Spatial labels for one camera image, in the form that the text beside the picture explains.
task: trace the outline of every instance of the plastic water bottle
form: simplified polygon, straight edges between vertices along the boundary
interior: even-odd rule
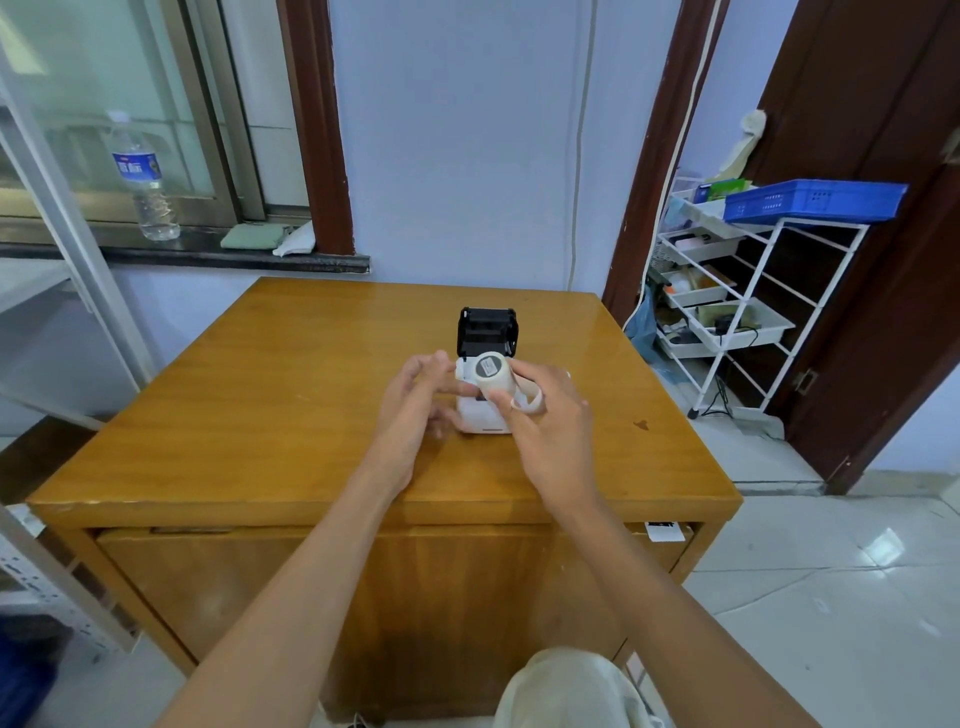
[[[180,226],[163,194],[163,175],[156,161],[156,153],[144,138],[130,125],[125,111],[108,111],[113,122],[109,147],[120,176],[133,193],[133,206],[140,229],[150,240],[174,240],[180,237]]]

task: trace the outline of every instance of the door hinge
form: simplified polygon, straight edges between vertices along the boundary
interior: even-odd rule
[[[944,142],[944,148],[940,152],[940,161],[943,164],[954,166],[960,164],[960,127],[950,132],[950,136]]]
[[[803,372],[800,372],[793,380],[793,388],[797,390],[798,393],[806,395],[806,393],[810,391],[810,387],[813,385],[813,382],[817,380],[818,376],[819,375],[812,369],[807,369]]]

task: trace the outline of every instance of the forearm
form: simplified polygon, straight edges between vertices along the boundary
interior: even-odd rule
[[[816,721],[630,535],[598,497],[561,525],[680,728]]]
[[[389,489],[361,465],[157,728],[306,726],[390,501]]]

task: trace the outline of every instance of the white cloth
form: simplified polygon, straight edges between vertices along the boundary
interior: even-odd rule
[[[593,652],[553,647],[514,675],[492,728],[653,728],[636,687]]]

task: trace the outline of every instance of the wooden desk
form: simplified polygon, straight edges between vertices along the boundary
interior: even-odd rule
[[[682,581],[741,498],[588,294],[261,279],[31,504],[188,672],[337,497],[401,363],[454,355],[464,305],[514,308],[518,355],[570,372],[600,489]],[[687,541],[651,544],[644,521]],[[624,639],[512,439],[428,439],[323,699],[334,716],[488,715],[537,650],[613,658]]]

